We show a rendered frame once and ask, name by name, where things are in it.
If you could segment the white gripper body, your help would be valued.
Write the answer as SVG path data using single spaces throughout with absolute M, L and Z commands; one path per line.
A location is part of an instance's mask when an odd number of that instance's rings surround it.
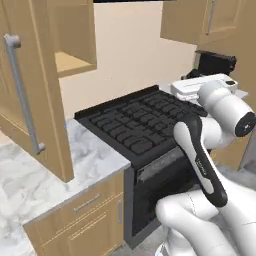
M 170 92 L 181 101 L 206 99 L 217 87 L 216 78 L 198 77 L 175 81 L 170 85 Z

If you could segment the wooden open cabinet door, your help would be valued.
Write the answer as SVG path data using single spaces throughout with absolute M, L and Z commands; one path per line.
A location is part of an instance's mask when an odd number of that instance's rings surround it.
M 32 113 L 36 154 L 28 134 L 3 36 L 18 35 L 18 67 Z M 47 0 L 0 0 L 0 131 L 64 182 L 73 179 L 66 122 L 50 35 Z

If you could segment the black countertop appliance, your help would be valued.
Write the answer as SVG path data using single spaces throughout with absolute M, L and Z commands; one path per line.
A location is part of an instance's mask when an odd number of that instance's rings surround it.
M 204 50 L 196 50 L 196 53 L 200 55 L 198 67 L 193 68 L 188 74 L 182 76 L 181 79 L 191 79 L 220 73 L 229 75 L 234 71 L 237 63 L 235 56 Z

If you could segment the black stove with hob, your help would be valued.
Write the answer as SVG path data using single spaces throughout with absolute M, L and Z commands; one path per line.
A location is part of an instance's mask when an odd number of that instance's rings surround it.
M 124 173 L 124 240 L 138 246 L 160 226 L 155 218 L 132 235 L 135 186 L 186 157 L 173 137 L 174 125 L 187 115 L 205 117 L 199 105 L 181 101 L 157 85 L 80 110 L 74 119 L 130 161 Z

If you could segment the black oven door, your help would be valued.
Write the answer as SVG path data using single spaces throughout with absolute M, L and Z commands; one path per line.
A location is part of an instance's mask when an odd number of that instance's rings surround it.
M 137 235 L 156 218 L 155 207 L 159 199 L 186 192 L 196 183 L 197 178 L 186 157 L 138 183 L 133 193 L 132 235 Z

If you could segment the wooden drawer front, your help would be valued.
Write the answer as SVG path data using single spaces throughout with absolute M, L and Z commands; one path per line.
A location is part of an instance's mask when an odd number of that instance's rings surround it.
M 24 225 L 32 245 L 38 247 L 90 214 L 124 190 L 124 171 L 112 173 L 87 189 L 66 199 Z

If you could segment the wooden closed wall cabinet door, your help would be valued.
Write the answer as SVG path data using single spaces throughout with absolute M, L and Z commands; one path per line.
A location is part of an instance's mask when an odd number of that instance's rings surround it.
M 219 41 L 237 30 L 246 0 L 216 0 L 210 34 L 207 25 L 211 0 L 167 0 L 163 2 L 161 37 L 200 45 Z

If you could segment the wooden open wall cabinet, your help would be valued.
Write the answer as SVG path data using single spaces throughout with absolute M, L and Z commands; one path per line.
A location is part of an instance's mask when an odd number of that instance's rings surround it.
M 93 0 L 47 0 L 60 78 L 97 68 Z

